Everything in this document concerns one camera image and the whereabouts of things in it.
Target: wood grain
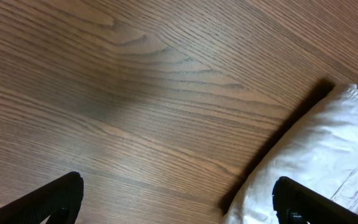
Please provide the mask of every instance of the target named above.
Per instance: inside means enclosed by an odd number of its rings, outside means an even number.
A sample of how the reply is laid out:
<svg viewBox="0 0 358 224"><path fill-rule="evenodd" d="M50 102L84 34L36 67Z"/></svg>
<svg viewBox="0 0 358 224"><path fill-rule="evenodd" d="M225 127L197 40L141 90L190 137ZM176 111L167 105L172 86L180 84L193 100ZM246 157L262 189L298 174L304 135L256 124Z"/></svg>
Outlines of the wood grain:
<svg viewBox="0 0 358 224"><path fill-rule="evenodd" d="M77 170L78 223L217 223L350 82L358 2L0 0L0 207Z"/></svg>

